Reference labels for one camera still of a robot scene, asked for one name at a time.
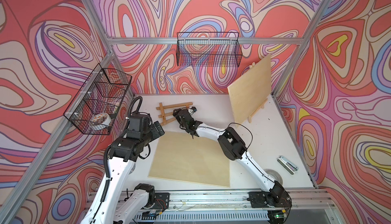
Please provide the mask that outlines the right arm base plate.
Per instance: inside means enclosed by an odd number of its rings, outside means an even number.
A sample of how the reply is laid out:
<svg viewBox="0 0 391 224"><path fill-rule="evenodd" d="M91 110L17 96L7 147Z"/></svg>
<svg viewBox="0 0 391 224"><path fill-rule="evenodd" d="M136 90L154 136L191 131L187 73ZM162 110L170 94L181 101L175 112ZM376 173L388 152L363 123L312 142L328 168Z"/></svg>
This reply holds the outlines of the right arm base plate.
<svg viewBox="0 0 391 224"><path fill-rule="evenodd" d="M281 196L276 196L270 192L250 191L248 201L252 208L289 208L292 206L290 197L284 192Z"/></svg>

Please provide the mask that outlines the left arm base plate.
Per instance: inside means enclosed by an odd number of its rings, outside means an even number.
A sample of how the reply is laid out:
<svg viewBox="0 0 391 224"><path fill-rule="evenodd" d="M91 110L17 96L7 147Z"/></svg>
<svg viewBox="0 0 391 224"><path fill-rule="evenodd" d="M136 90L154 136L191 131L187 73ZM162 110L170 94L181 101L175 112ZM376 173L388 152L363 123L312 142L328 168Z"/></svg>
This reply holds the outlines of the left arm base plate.
<svg viewBox="0 0 391 224"><path fill-rule="evenodd" d="M166 210L169 208L170 193L158 192L155 194L154 203L148 204L143 209Z"/></svg>

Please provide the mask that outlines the plywood board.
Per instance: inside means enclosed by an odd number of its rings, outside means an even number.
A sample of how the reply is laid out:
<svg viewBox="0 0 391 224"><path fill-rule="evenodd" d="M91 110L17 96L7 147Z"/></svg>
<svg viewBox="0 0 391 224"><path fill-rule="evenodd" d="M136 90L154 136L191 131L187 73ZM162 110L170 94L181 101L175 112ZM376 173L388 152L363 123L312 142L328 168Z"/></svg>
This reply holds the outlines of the plywood board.
<svg viewBox="0 0 391 224"><path fill-rule="evenodd" d="M230 160L216 141L167 132L159 138L149 177L230 187Z"/></svg>
<svg viewBox="0 0 391 224"><path fill-rule="evenodd" d="M262 60L270 62L271 68L270 55L267 55ZM248 70L228 86L232 113L236 123L243 123L247 120L252 111L257 107L254 101L257 97L255 82L253 82L257 76L255 73L255 68Z"/></svg>

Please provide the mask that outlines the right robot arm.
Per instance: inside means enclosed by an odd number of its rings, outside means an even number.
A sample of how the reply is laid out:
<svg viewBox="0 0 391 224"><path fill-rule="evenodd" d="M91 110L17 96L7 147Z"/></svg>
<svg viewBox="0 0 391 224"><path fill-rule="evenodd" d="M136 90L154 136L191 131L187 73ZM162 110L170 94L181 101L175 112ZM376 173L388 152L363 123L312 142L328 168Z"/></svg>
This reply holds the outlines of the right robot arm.
<svg viewBox="0 0 391 224"><path fill-rule="evenodd" d="M192 137L208 138L219 143L224 155L231 161L241 164L259 185L265 194L265 202L268 206L284 208L292 207L292 199L287 191L275 178L263 170L248 152L248 148L237 133L228 126L225 129L209 126L201 121L194 120L192 114L195 107L176 109L173 116L178 121L180 128Z"/></svg>

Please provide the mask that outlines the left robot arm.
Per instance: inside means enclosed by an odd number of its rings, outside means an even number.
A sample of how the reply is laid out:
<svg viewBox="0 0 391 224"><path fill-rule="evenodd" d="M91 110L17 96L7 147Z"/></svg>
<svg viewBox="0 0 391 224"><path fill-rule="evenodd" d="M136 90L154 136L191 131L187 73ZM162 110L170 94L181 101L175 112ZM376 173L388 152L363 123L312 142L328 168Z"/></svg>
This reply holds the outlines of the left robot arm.
<svg viewBox="0 0 391 224"><path fill-rule="evenodd" d="M144 148L165 134L158 121L149 113L140 112L142 97L130 104L124 131L106 149L103 155L104 176L83 224L129 224L143 208L155 202L154 186L140 183L121 207L118 202L126 179L141 159Z"/></svg>

